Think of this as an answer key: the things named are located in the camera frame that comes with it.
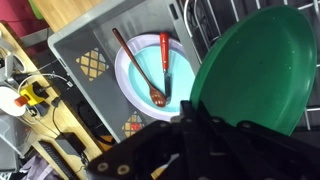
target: metal wire rack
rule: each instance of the metal wire rack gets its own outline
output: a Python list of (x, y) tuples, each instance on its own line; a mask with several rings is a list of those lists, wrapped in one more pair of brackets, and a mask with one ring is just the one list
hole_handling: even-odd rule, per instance
[[(223, 14), (228, 16), (229, 23), (222, 27), (221, 21), (217, 18), (218, 13), (214, 10), (216, 4), (214, 0), (185, 0), (180, 3), (183, 7), (185, 26), (190, 38), (195, 43), (199, 59), (203, 59), (205, 54), (232, 24), (243, 19), (253, 11), (273, 5), (289, 5), (304, 11), (312, 11), (313, 18), (320, 21), (319, 3), (317, 0), (229, 0), (228, 7), (223, 10)], [(306, 129), (312, 130), (308, 112), (320, 111), (320, 106), (306, 107), (304, 120)]]

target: gray plastic crate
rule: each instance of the gray plastic crate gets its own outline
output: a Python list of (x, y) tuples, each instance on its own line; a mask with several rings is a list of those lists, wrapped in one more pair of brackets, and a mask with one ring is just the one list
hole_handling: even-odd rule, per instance
[(145, 33), (169, 32), (179, 39), (194, 72), (200, 67), (176, 0), (107, 0), (49, 38), (49, 46), (117, 141), (126, 138), (122, 127), (137, 113), (123, 95), (114, 73), (120, 44), (112, 28), (126, 40)]

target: spoon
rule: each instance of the spoon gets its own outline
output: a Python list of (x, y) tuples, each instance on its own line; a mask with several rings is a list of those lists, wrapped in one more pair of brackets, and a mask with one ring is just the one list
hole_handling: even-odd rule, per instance
[(164, 107), (166, 105), (165, 96), (162, 94), (162, 92), (160, 92), (157, 88), (155, 88), (151, 84), (151, 82), (149, 81), (149, 79), (147, 78), (147, 76), (144, 74), (141, 67), (139, 66), (137, 60), (134, 58), (132, 52), (130, 51), (129, 47), (127, 46), (127, 43), (123, 40), (119, 31), (116, 28), (113, 28), (112, 32), (116, 36), (116, 38), (118, 39), (118, 41), (119, 41), (120, 45), (122, 46), (122, 48), (124, 49), (124, 51), (126, 51), (126, 53), (128, 54), (129, 58), (131, 59), (132, 63), (134, 64), (134, 66), (138, 69), (138, 71), (142, 75), (143, 79), (147, 82), (149, 89), (150, 89), (150, 97), (151, 97), (152, 102), (155, 105), (157, 105), (158, 107)]

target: black mechanical arm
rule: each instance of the black mechanical arm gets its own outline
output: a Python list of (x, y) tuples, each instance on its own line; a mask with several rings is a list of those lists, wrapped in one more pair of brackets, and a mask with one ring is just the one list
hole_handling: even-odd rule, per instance
[(171, 123), (155, 121), (88, 165), (89, 179), (320, 179), (320, 150), (250, 121), (237, 127), (181, 102)]

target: plate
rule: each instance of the plate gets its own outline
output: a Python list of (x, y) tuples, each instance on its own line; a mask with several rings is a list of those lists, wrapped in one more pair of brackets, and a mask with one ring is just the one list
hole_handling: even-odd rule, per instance
[(283, 6), (259, 10), (212, 47), (191, 93), (211, 116), (236, 126), (250, 120), (290, 135), (315, 77), (317, 48), (308, 20)]
[[(159, 35), (141, 35), (127, 42), (149, 80), (164, 92)], [(169, 39), (169, 72), (172, 76), (172, 98), (168, 105), (159, 108), (153, 104), (149, 87), (121, 48), (115, 60), (115, 73), (120, 89), (126, 98), (141, 112), (160, 120), (169, 121), (179, 115), (180, 101), (188, 100), (194, 74), (184, 57), (182, 45)]]

